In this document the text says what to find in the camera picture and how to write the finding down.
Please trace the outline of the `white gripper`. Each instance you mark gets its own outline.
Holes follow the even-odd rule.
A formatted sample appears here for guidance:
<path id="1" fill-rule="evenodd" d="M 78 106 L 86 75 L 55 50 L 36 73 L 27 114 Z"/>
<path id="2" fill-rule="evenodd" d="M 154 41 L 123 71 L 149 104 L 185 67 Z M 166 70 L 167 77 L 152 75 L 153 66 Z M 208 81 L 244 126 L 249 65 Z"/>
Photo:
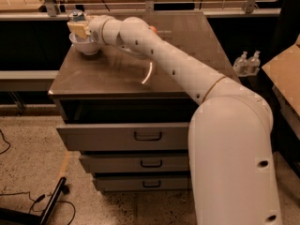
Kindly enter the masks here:
<path id="1" fill-rule="evenodd" d="M 91 38 L 100 45 L 113 45 L 113 32 L 110 22 L 113 17 L 101 15 L 88 21 L 67 22 L 69 31 L 80 38 Z"/>

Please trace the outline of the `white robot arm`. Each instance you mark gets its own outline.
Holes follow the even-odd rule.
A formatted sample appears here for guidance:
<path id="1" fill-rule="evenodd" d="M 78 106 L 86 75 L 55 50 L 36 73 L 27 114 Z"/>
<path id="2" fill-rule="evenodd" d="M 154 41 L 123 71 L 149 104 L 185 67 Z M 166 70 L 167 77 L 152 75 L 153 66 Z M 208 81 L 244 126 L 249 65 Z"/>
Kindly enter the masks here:
<path id="1" fill-rule="evenodd" d="M 144 20 L 86 16 L 71 33 L 159 65 L 197 103 L 188 156 L 198 225 L 283 225 L 268 103 L 158 36 Z"/>

